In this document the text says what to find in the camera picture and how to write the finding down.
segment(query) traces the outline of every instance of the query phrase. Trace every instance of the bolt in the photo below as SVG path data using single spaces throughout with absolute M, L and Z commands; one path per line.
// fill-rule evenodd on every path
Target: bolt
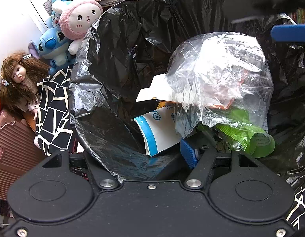
M 100 182 L 100 185 L 102 187 L 106 187 L 106 188 L 109 188 L 109 187 L 113 187 L 115 185 L 115 181 L 112 180 L 112 179 L 103 179 L 101 182 Z
M 186 184 L 189 187 L 200 187 L 202 185 L 202 182 L 197 179 L 190 179 L 190 180 L 187 180 Z
M 27 231 L 25 229 L 22 229 L 22 228 L 18 229 L 16 231 L 16 234 L 20 237 L 27 237 Z
M 151 185 L 148 185 L 147 188 L 149 190 L 154 190 L 154 189 L 156 189 L 156 186 L 151 184 Z
M 276 237 L 283 237 L 286 234 L 286 230 L 285 229 L 278 229 L 278 231 L 276 232 Z

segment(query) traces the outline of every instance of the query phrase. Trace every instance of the black and white patterned fabric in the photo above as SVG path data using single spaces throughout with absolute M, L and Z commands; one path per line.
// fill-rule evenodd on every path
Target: black and white patterned fabric
M 73 131 L 69 125 L 68 85 L 73 65 L 38 83 L 41 102 L 36 120 L 35 144 L 51 155 L 60 148 L 73 149 Z
M 296 191 L 292 210 L 286 220 L 296 229 L 305 227 L 305 184 Z

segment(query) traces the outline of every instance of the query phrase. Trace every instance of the crumpled plastic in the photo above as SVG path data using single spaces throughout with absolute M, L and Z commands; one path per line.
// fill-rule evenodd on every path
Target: crumpled plastic
M 88 31 L 71 74 L 70 124 L 85 152 L 119 180 L 168 179 L 166 170 L 179 170 L 178 150 L 153 158 L 144 154 L 131 119 L 156 109 L 157 103 L 135 100 L 155 75 L 166 73 L 179 44 L 220 31 L 256 37 L 269 65 L 274 92 L 268 124 L 276 148 L 261 161 L 294 188 L 305 179 L 305 49 L 273 42 L 271 28 L 292 24 L 288 16 L 231 24 L 221 10 L 223 1 L 126 0 Z
M 168 67 L 182 137 L 199 122 L 262 128 L 274 87 L 256 38 L 234 32 L 197 35 L 178 46 Z

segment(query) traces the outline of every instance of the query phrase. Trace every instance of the brown suitcase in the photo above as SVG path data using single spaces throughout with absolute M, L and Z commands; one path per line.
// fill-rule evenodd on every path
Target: brown suitcase
M 33 144 L 34 137 L 17 116 L 0 112 L 0 199 L 6 200 L 10 185 L 46 157 Z

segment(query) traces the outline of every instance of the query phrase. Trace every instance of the trash can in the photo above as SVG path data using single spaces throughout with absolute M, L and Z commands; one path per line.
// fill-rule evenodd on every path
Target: trash can
M 157 102 L 136 103 L 155 75 L 167 72 L 178 45 L 198 34 L 234 31 L 254 36 L 272 74 L 274 93 L 268 130 L 275 151 L 261 161 L 293 188 L 305 180 L 305 48 L 275 43 L 285 14 L 231 24 L 224 0 L 126 0 L 107 10 L 88 31 L 77 53 L 70 91 L 71 125 L 85 148 L 120 181 L 167 179 L 182 166 L 178 148 L 148 157 L 131 119 Z

